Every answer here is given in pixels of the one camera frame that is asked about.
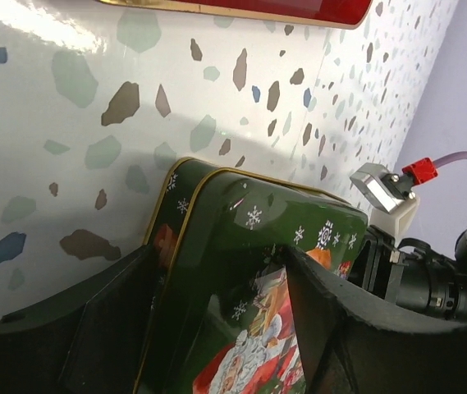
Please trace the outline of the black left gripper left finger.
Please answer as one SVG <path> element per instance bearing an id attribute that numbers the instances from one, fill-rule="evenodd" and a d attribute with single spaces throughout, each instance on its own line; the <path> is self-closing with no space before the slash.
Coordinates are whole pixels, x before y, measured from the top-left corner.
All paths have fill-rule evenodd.
<path id="1" fill-rule="evenodd" d="M 0 393 L 131 393 L 158 256 L 143 245 L 0 320 Z"/>

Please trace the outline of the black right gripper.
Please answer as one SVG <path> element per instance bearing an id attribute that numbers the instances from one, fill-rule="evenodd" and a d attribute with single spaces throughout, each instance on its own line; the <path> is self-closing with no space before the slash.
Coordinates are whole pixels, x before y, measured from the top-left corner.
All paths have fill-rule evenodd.
<path id="1" fill-rule="evenodd" d="M 348 281 L 401 308 L 444 320 L 467 320 L 467 273 L 415 238 L 399 245 L 368 227 Z"/>

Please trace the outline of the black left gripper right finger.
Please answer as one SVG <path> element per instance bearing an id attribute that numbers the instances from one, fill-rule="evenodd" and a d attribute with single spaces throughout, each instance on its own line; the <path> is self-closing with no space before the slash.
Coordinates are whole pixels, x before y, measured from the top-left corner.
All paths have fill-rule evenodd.
<path id="1" fill-rule="evenodd" d="M 308 393 L 467 393 L 467 323 L 417 314 L 287 246 Z"/>

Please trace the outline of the gold tin lid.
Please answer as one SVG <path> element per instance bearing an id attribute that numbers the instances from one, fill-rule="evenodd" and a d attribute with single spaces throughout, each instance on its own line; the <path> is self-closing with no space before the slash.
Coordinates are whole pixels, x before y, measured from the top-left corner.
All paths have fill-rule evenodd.
<path id="1" fill-rule="evenodd" d="M 145 393 L 303 393 L 284 249 L 345 277 L 368 226 L 345 200 L 219 167 L 193 195 Z"/>

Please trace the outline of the green square cookie tin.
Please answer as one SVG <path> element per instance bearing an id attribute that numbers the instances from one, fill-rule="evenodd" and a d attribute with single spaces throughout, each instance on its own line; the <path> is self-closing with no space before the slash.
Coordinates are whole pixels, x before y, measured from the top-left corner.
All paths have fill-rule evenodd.
<path id="1" fill-rule="evenodd" d="M 153 216 L 144 238 L 144 243 L 153 247 L 158 265 L 153 277 L 153 298 L 150 304 L 149 322 L 146 328 L 144 349 L 140 369 L 135 380 L 134 393 L 145 393 L 146 362 L 153 350 L 153 340 L 162 318 L 164 293 L 178 238 L 186 214 L 190 210 L 194 193 L 200 182 L 217 166 L 197 158 L 185 157 L 177 160 L 168 170 Z"/>

